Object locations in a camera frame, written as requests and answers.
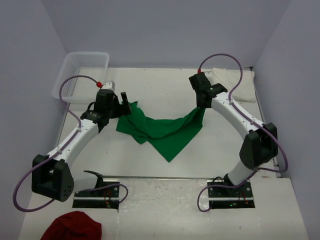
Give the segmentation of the green t shirt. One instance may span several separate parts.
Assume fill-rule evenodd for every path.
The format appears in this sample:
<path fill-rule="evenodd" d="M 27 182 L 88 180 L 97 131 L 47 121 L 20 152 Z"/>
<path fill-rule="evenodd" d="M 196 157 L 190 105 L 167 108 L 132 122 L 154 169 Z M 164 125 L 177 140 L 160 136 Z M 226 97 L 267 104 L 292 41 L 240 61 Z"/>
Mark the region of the green t shirt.
<path fill-rule="evenodd" d="M 116 131 L 133 137 L 139 143 L 150 143 L 171 162 L 203 128 L 205 109 L 194 108 L 176 119 L 153 119 L 145 115 L 137 101 L 130 103 L 131 114 L 121 116 Z"/>

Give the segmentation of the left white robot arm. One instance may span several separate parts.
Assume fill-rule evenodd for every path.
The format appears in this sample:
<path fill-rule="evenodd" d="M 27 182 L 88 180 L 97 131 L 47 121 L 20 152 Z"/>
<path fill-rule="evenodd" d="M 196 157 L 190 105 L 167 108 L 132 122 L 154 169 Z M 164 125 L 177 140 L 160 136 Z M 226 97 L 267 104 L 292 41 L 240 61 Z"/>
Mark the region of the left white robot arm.
<path fill-rule="evenodd" d="M 84 170 L 72 173 L 71 167 L 86 145 L 111 119 L 131 114 L 125 92 L 122 100 L 110 89 L 100 89 L 95 101 L 80 116 L 78 125 L 47 155 L 37 155 L 32 162 L 31 190 L 39 195 L 65 202 L 72 193 L 88 192 L 97 197 L 103 193 L 103 176 Z"/>

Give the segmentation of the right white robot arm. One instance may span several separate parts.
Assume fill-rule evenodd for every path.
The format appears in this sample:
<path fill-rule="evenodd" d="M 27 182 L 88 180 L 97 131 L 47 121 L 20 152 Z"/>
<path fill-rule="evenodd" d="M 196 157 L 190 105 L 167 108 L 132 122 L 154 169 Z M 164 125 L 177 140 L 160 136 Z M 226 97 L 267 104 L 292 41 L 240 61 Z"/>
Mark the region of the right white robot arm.
<path fill-rule="evenodd" d="M 260 166 L 278 155 L 277 128 L 265 124 L 249 114 L 220 83 L 212 85 L 205 73 L 189 77 L 196 94 L 196 105 L 201 109 L 213 109 L 223 116 L 243 139 L 239 162 L 224 178 L 223 191 L 233 197 L 241 191 L 241 184 L 248 180 Z"/>

